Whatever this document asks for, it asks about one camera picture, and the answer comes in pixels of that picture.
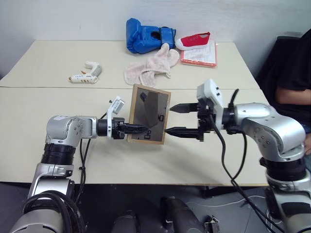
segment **wooden frame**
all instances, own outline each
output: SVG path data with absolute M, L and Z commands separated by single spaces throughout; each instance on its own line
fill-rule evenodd
M 131 124 L 139 124 L 137 122 L 134 122 L 134 119 L 135 119 L 135 108 L 136 108 L 136 104 L 137 104 L 137 101 L 138 101 L 137 98 L 138 98 L 138 90 L 139 89 L 146 90 L 146 91 L 148 91 L 148 93 L 149 92 L 154 92 L 154 93 L 158 93 L 158 94 L 167 95 L 167 102 L 166 102 L 166 106 L 165 106 L 165 116 L 164 116 L 162 137 L 161 137 L 161 141 L 155 141 L 155 140 L 145 139 L 146 135 L 144 136 L 144 139 L 135 139 L 133 137 L 136 137 L 136 135 L 128 134 L 127 141 L 128 142 L 140 142 L 140 143 L 163 145 L 164 144 L 164 139 L 165 139 L 165 132 L 164 132 L 164 130 L 166 129 L 166 125 L 167 125 L 167 119 L 168 119 L 168 114 L 169 114 L 169 106 L 170 106 L 170 100 L 171 100 L 171 93 L 167 92 L 167 91 L 155 89 L 155 88 L 152 88 L 152 87 L 147 87 L 147 86 L 135 84 L 133 86 L 132 102 L 131 102 L 131 110 L 130 110 L 130 119 L 129 119 L 129 123 L 131 123 Z

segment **white wall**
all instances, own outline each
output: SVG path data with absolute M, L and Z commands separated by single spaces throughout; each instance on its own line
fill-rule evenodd
M 255 75 L 277 36 L 311 28 L 311 0 L 0 0 L 0 76 L 35 39 L 124 40 L 130 17 L 233 41 Z

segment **person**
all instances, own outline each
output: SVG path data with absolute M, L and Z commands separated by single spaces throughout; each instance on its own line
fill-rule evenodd
M 305 161 L 311 170 L 311 29 L 288 54 L 277 81 L 276 110 L 305 129 Z

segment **black shirt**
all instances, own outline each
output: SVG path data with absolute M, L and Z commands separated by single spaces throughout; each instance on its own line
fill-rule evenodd
M 288 54 L 279 74 L 279 87 L 295 91 L 311 89 L 311 29 L 299 39 L 294 50 Z M 311 124 L 311 105 L 276 104 L 275 108 L 280 114 L 301 124 Z

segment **picture frame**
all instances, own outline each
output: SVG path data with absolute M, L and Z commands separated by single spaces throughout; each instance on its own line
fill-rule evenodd
M 149 130 L 140 134 L 128 134 L 128 142 L 163 145 L 170 110 L 171 93 L 148 86 L 133 86 L 130 124 L 140 124 Z

